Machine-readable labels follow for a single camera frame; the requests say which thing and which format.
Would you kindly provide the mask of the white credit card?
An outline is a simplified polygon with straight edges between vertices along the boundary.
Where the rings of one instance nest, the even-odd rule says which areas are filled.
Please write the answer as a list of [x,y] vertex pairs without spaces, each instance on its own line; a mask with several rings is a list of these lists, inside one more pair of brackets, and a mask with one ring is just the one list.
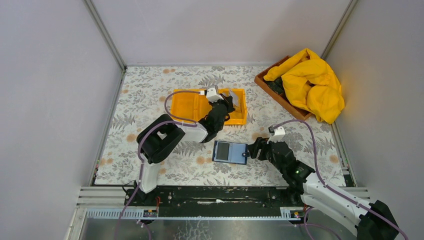
[[229,89],[229,96],[232,97],[232,104],[234,107],[239,107],[240,106],[240,99],[238,97],[238,95],[232,90]]

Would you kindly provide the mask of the blue leather card holder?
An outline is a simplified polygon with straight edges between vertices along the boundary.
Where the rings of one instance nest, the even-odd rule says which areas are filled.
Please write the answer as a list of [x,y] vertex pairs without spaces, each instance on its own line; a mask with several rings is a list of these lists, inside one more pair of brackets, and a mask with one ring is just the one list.
[[246,165],[250,153],[245,143],[218,141],[214,142],[212,161],[226,164]]

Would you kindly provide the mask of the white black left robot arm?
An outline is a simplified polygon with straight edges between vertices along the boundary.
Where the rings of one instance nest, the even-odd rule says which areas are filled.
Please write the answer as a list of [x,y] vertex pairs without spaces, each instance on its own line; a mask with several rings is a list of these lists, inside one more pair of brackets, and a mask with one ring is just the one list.
[[162,114],[137,136],[137,156],[141,160],[136,199],[144,206],[155,200],[160,163],[180,142],[208,143],[220,132],[230,113],[235,111],[233,97],[221,95],[211,102],[211,110],[195,123],[175,121],[169,114]]

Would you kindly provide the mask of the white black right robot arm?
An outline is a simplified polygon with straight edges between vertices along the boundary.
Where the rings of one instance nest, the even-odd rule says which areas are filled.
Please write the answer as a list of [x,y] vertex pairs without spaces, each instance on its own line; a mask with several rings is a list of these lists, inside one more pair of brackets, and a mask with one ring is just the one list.
[[325,183],[317,172],[297,160],[284,141],[258,137],[247,147],[249,157],[269,161],[288,183],[287,201],[302,203],[339,222],[358,240],[394,240],[399,226],[389,207],[382,201],[357,197],[333,184]]

